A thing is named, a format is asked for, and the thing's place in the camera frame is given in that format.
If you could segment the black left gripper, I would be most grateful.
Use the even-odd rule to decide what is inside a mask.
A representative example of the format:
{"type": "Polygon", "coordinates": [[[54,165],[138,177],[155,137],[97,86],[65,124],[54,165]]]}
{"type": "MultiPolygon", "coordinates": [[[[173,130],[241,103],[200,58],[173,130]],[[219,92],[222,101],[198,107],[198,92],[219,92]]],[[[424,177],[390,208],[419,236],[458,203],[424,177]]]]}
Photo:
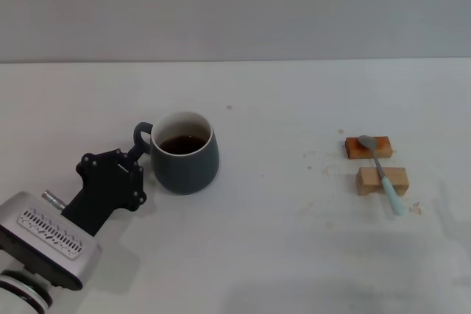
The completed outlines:
{"type": "Polygon", "coordinates": [[[76,166],[82,178],[82,189],[61,216],[95,236],[114,210],[127,203],[129,211],[136,211],[147,200],[144,169],[138,164],[141,156],[142,151],[137,146],[128,152],[115,149],[84,154],[76,166]]]}

